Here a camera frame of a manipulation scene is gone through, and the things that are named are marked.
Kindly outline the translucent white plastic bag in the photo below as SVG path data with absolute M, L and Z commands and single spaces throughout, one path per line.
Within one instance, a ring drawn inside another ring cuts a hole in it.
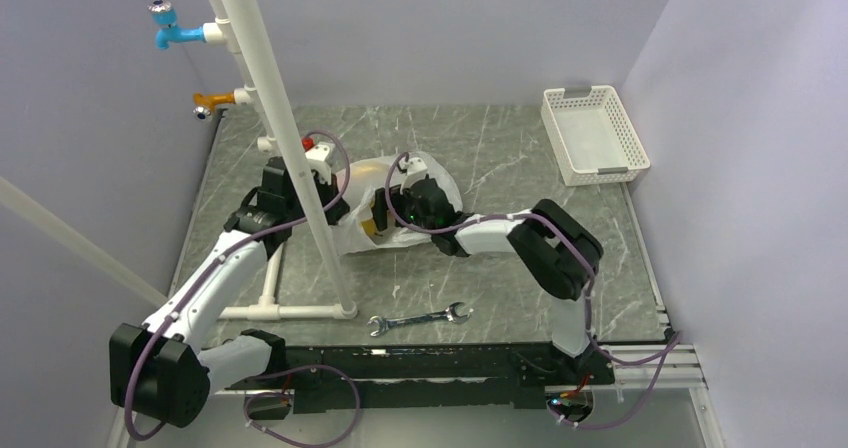
M 399 160 L 397 167 L 394 161 Z M 435 230 L 458 222 L 463 211 L 459 188 L 442 164 L 425 152 L 398 159 L 359 160 L 334 172 L 333 186 L 343 190 L 329 214 L 336 251 L 349 255 L 404 249 L 430 241 L 413 224 Z

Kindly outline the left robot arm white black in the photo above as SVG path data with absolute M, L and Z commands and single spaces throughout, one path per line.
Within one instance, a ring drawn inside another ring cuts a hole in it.
M 284 244 L 305 220 L 285 162 L 270 158 L 185 284 L 143 323 L 116 328 L 108 344 L 110 396 L 132 438 L 146 438 L 133 423 L 137 414 L 159 428 L 185 427 L 221 389 L 246 379 L 272 388 L 285 379 L 286 343 L 277 335 L 247 329 L 210 350 L 203 341 L 253 273 L 264 268 L 278 277 Z

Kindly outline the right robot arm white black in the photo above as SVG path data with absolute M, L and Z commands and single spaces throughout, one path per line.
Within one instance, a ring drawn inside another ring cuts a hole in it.
M 590 367 L 589 292 L 604 256 L 600 241 L 550 199 L 528 210 L 502 215 L 459 211 L 446 192 L 427 176 L 409 187 L 385 183 L 375 191 L 376 228 L 393 223 L 429 239 L 443 254 L 516 255 L 540 288 L 560 302 L 564 313 L 554 322 L 551 369 L 557 379 L 574 383 Z

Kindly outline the silver open-end wrench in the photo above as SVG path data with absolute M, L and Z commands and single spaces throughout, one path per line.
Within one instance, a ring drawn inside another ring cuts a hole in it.
M 366 325 L 373 328 L 370 332 L 371 337 L 380 337 L 387 334 L 392 329 L 405 326 L 426 324 L 437 321 L 463 324 L 472 316 L 472 310 L 469 310 L 467 313 L 461 313 L 461 308 L 464 305 L 464 302 L 455 302 L 443 310 L 401 318 L 385 318 L 375 315 L 367 321 Z

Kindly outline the orange plastic faucet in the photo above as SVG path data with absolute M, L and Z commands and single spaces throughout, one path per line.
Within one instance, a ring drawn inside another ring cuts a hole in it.
M 232 105 L 237 103 L 237 98 L 234 92 L 218 93 L 218 94 L 203 94 L 194 93 L 192 100 L 195 104 L 192 115 L 199 121 L 211 120 L 217 109 L 221 105 Z

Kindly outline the white perforated plastic basket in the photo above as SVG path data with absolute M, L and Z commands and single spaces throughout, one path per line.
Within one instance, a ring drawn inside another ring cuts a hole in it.
M 629 183 L 651 167 L 611 85 L 547 89 L 540 114 L 567 186 Z

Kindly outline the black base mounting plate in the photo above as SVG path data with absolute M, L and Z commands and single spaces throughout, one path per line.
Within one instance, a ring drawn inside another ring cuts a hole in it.
M 293 375 L 246 380 L 233 390 L 286 390 L 297 414 L 350 408 L 350 376 L 365 408 L 508 405 L 541 409 L 548 394 L 579 386 L 610 386 L 613 368 L 588 351 L 571 358 L 550 342 L 388 346 L 291 346 Z

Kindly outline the blue plastic faucet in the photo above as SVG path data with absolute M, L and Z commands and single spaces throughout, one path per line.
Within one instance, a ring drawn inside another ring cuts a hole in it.
M 154 0 L 148 11 L 154 23 L 158 26 L 155 35 L 155 46 L 166 50 L 171 44 L 188 42 L 206 42 L 203 27 L 185 29 L 179 25 L 178 16 L 169 1 Z

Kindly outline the white PVC pipe frame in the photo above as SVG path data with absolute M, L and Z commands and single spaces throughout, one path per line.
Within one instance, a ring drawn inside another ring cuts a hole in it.
M 257 0 L 208 0 L 228 51 L 236 60 L 244 88 L 259 114 L 272 150 L 290 170 L 306 221 L 327 269 L 338 302 L 332 305 L 284 306 L 276 300 L 282 254 L 271 257 L 259 300 L 247 307 L 228 307 L 224 319 L 278 321 L 285 319 L 352 319 L 357 305 L 343 280 L 331 231 Z

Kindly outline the aluminium rail frame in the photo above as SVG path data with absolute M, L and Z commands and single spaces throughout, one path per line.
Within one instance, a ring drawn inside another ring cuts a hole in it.
M 611 390 L 618 401 L 622 401 L 629 391 L 637 392 L 640 398 L 646 398 L 648 394 L 658 390 L 684 390 L 689 394 L 690 400 L 696 410 L 696 420 L 701 431 L 701 437 L 708 447 L 722 447 L 725 444 L 721 430 L 715 416 L 711 412 L 711 401 L 707 392 L 707 385 L 703 376 L 698 356 L 695 349 L 690 345 L 678 345 L 670 351 L 662 347 L 648 344 L 622 345 L 613 344 L 608 346 L 612 353 L 610 362 L 615 381 L 610 386 L 596 385 L 594 387 L 582 387 L 565 390 L 558 389 L 546 397 L 544 406 L 551 405 L 554 399 L 561 403 L 577 402 L 581 396 L 589 396 L 595 391 Z M 353 379 L 341 374 L 338 369 L 329 366 L 323 368 L 340 375 L 349 386 L 355 385 Z M 283 375 L 276 374 L 271 378 Z M 212 397 L 223 397 L 234 395 L 243 401 L 252 401 L 255 404 L 263 403 L 263 408 L 253 406 L 249 408 L 249 415 L 263 419 L 279 419 L 286 413 L 295 413 L 293 409 L 293 397 L 286 390 L 260 390 L 251 392 L 246 390 L 233 390 L 231 387 L 221 389 Z M 354 400 L 361 403 L 358 390 Z

